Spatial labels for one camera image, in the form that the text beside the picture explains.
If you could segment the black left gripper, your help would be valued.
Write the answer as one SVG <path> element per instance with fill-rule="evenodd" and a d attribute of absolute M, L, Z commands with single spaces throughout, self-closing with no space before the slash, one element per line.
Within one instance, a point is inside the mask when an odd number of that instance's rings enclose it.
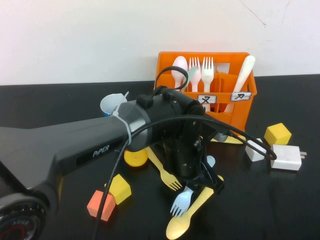
<path fill-rule="evenodd" d="M 202 191 L 205 185 L 220 194 L 225 184 L 207 163 L 204 122 L 200 119 L 183 119 L 176 123 L 177 129 L 173 135 L 173 172 L 180 179 L 189 179 L 186 186 L 192 191 Z"/>

